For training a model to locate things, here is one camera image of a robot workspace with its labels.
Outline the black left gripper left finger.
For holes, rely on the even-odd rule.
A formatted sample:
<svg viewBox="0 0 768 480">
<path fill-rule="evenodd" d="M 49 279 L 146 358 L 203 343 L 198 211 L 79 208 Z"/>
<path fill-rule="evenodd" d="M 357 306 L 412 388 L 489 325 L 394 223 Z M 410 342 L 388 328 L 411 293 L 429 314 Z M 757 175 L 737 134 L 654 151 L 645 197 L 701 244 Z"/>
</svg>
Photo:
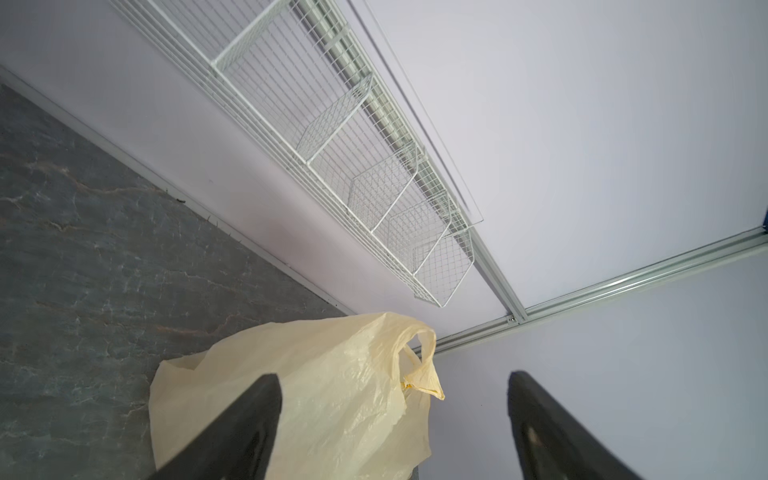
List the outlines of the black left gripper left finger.
<svg viewBox="0 0 768 480">
<path fill-rule="evenodd" d="M 278 432 L 282 390 L 276 374 L 248 387 L 153 479 L 264 479 Z"/>
</svg>

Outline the cream plastic bag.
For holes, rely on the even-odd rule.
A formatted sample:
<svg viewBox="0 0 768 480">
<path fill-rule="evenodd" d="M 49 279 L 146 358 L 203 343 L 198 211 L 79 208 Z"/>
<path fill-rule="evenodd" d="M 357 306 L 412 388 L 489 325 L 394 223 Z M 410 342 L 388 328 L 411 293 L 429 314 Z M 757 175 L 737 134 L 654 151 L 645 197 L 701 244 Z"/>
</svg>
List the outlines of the cream plastic bag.
<svg viewBox="0 0 768 480">
<path fill-rule="evenodd" d="M 407 479 L 430 456 L 430 403 L 444 398 L 435 348 L 431 327 L 385 312 L 267 323 L 165 360 L 148 407 L 155 464 L 274 374 L 283 402 L 268 478 Z"/>
</svg>

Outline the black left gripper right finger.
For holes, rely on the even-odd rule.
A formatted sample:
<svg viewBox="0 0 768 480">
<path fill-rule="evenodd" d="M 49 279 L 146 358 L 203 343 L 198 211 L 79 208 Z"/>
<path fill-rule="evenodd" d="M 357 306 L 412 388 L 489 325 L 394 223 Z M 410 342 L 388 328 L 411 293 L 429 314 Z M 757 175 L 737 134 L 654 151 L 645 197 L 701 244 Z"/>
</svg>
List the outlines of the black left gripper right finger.
<svg viewBox="0 0 768 480">
<path fill-rule="evenodd" d="M 525 479 L 637 479 L 529 373 L 510 374 L 507 408 Z"/>
</svg>

